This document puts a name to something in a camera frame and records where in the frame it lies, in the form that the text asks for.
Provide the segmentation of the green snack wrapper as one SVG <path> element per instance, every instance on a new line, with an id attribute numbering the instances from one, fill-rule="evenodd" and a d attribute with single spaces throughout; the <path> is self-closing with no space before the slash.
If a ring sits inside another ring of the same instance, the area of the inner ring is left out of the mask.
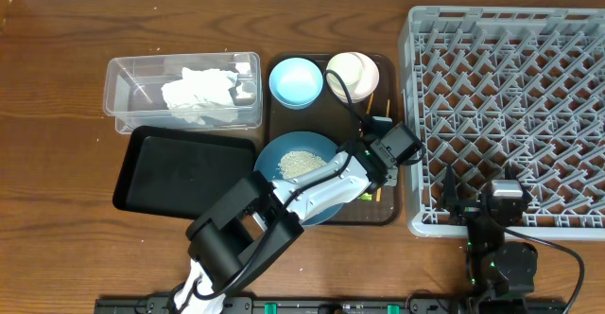
<path id="1" fill-rule="evenodd" d="M 363 193 L 358 198 L 360 200 L 362 200 L 362 201 L 372 201 L 373 200 L 373 194 Z"/>

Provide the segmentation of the pile of white rice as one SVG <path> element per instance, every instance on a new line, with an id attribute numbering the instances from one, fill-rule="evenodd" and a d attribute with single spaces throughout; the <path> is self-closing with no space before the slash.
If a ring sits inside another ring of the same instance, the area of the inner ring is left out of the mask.
<path id="1" fill-rule="evenodd" d="M 302 176 L 324 166 L 326 162 L 319 156 L 307 151 L 290 151 L 284 155 L 279 164 L 279 171 L 284 179 Z"/>

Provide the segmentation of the dark blue plate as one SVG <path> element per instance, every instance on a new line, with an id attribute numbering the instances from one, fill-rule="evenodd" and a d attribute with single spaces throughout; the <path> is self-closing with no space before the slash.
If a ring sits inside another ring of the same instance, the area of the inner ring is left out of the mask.
<path id="1" fill-rule="evenodd" d="M 254 169 L 260 171 L 268 181 L 283 180 L 278 164 L 290 151 L 311 152 L 327 164 L 335 157 L 337 145 L 312 131 L 293 131 L 268 143 L 257 158 Z"/>

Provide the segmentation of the white napkin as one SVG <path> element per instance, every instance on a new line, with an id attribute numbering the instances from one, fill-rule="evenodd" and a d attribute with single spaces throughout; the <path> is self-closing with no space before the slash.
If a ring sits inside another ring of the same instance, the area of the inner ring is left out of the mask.
<path id="1" fill-rule="evenodd" d="M 203 117 L 227 123 L 237 119 L 230 92 L 237 83 L 235 72 L 183 67 L 181 74 L 182 79 L 165 83 L 161 88 L 167 109 L 174 117 L 200 125 L 206 124 Z"/>

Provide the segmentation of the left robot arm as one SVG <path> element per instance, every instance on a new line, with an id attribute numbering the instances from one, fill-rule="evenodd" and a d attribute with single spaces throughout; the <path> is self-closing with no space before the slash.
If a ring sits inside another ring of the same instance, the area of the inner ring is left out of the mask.
<path id="1" fill-rule="evenodd" d="M 253 172 L 187 228 L 189 276 L 172 295 L 174 313 L 218 313 L 303 233 L 303 223 L 383 186 L 420 146 L 391 132 L 357 137 L 327 164 L 268 181 Z"/>

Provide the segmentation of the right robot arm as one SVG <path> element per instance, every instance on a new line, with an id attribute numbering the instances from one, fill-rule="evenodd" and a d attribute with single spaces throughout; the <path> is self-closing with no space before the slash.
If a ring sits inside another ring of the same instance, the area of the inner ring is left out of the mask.
<path id="1" fill-rule="evenodd" d="M 538 253 L 505 230 L 519 222 L 530 195 L 507 169 L 505 177 L 483 185 L 474 199 L 458 195 L 454 169 L 445 169 L 439 206 L 448 222 L 467 229 L 466 271 L 473 290 L 448 305 L 450 313 L 527 313 L 525 295 L 534 290 Z"/>

